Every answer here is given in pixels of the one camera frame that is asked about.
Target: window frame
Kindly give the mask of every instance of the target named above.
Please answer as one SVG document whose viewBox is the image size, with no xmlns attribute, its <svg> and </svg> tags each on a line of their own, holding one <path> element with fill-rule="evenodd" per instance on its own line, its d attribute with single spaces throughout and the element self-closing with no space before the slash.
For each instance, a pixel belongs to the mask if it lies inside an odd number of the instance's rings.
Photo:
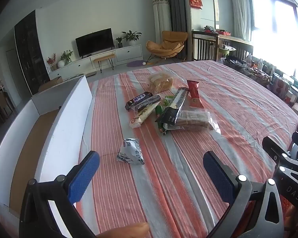
<svg viewBox="0 0 298 238">
<path fill-rule="evenodd" d="M 298 26 L 298 14 L 297 14 L 297 5 L 295 5 L 294 3 L 288 1 L 288 0 L 270 0 L 272 5 L 273 5 L 273 11 L 272 11 L 272 30 L 274 33 L 277 32 L 277 23 L 276 23 L 276 17 L 275 17 L 275 2 L 279 1 L 279 2 L 283 2 L 285 4 L 288 4 L 290 6 L 292 6 L 293 10 L 294 10 L 294 15 L 295 15 L 295 19 L 296 19 L 296 24 Z M 250 0 L 250 22 L 251 22 L 251 28 L 250 28 L 250 40 L 252 40 L 252 34 L 254 30 L 259 30 L 259 28 L 254 26 L 254 9 L 253 9 L 253 0 Z"/>
</svg>

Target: gray curtain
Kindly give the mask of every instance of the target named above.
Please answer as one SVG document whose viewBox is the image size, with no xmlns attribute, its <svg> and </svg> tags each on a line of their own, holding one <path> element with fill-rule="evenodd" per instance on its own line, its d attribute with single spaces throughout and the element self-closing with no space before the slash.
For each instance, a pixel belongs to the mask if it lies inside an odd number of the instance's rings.
<svg viewBox="0 0 298 238">
<path fill-rule="evenodd" d="M 188 32 L 187 30 L 187 18 L 184 0 L 170 0 L 170 11 L 171 11 L 171 25 L 172 31 Z M 179 58 L 185 58 L 187 55 L 187 42 Z"/>
</svg>

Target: plant pot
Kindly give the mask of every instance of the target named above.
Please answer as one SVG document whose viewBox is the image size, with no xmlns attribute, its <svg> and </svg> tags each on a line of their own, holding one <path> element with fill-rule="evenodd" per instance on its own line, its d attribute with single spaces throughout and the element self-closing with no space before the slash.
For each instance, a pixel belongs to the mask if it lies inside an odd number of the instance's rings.
<svg viewBox="0 0 298 238">
<path fill-rule="evenodd" d="M 64 67 L 64 66 L 65 66 L 65 62 L 64 62 L 63 60 L 60 60 L 60 61 L 57 63 L 57 66 L 58 66 L 59 68 Z"/>
<path fill-rule="evenodd" d="M 130 46 L 135 46 L 137 44 L 136 40 L 130 40 L 129 45 Z"/>
</svg>

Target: tv screen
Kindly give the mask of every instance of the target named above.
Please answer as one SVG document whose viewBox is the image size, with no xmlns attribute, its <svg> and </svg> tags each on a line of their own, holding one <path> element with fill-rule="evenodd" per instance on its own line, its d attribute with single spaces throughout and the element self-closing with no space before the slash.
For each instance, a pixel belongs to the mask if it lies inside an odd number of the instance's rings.
<svg viewBox="0 0 298 238">
<path fill-rule="evenodd" d="M 103 29 L 75 39 L 79 56 L 114 47 L 111 28 Z"/>
</svg>

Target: black cabinet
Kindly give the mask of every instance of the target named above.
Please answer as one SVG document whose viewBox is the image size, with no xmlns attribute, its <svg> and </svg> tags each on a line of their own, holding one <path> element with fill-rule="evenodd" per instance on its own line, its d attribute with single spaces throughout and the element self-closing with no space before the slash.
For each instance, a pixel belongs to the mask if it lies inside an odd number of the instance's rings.
<svg viewBox="0 0 298 238">
<path fill-rule="evenodd" d="M 14 32 L 21 68 L 29 89 L 34 95 L 42 84 L 50 81 L 37 37 L 35 11 L 15 25 Z"/>
</svg>

